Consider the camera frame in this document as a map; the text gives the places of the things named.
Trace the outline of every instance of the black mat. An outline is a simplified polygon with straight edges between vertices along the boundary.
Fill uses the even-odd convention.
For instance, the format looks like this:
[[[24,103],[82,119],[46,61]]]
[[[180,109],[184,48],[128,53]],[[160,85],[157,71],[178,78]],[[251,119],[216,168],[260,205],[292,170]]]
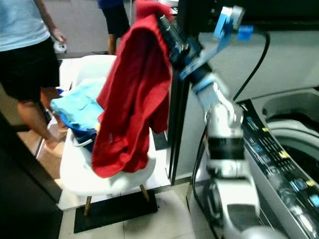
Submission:
[[[84,216],[84,207],[77,208],[74,233],[157,212],[155,193],[153,190],[149,190],[148,194],[149,203],[146,202],[142,192],[92,203],[88,216]]]
[[[154,131],[152,131],[152,133],[155,144],[155,150],[168,148],[168,143],[164,133],[155,133]]]

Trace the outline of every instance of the red cloth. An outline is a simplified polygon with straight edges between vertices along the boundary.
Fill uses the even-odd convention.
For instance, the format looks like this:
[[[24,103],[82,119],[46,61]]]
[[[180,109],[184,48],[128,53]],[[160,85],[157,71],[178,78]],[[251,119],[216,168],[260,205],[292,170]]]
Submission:
[[[92,153],[94,172],[110,177],[145,168],[149,127],[167,128],[171,70],[168,49],[155,12],[170,16],[169,7],[137,0],[137,20],[123,37],[118,57],[97,98],[104,109]]]

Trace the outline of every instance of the washing machine control panel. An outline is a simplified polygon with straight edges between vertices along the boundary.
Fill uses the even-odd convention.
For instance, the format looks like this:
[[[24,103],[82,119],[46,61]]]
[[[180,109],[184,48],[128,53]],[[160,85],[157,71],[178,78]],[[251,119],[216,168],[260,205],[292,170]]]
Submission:
[[[245,146],[305,233],[319,239],[319,187],[271,135],[251,100],[239,103],[244,111]]]

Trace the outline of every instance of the person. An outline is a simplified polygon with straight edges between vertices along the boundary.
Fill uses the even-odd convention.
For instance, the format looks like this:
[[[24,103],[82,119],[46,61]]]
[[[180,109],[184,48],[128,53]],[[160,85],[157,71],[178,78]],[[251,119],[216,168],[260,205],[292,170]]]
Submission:
[[[116,53],[116,42],[129,28],[129,20],[125,12],[123,0],[97,0],[108,27],[108,49],[110,55]]]
[[[52,35],[64,44],[66,37],[56,27],[43,0],[0,0],[0,83],[5,92],[18,100],[22,120],[42,136],[45,148],[61,156],[64,143],[47,129],[40,100],[50,108],[59,97],[59,63]],[[59,131],[66,128],[58,116]]]

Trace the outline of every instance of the white plastic chair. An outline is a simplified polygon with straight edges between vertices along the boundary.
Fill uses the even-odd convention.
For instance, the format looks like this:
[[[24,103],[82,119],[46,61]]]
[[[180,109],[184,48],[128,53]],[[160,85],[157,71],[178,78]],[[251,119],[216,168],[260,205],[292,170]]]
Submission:
[[[106,77],[115,58],[116,56],[110,55],[83,57],[74,85],[77,86],[84,79]],[[155,145],[152,140],[148,151],[149,160],[144,169],[135,173],[119,172],[109,178],[101,178],[94,173],[91,167],[91,153],[83,147],[77,147],[76,144],[69,129],[61,159],[60,177],[67,190],[75,195],[87,196],[85,216],[89,213],[92,196],[116,194],[140,186],[146,201],[150,200],[143,184],[152,175],[156,164]]]

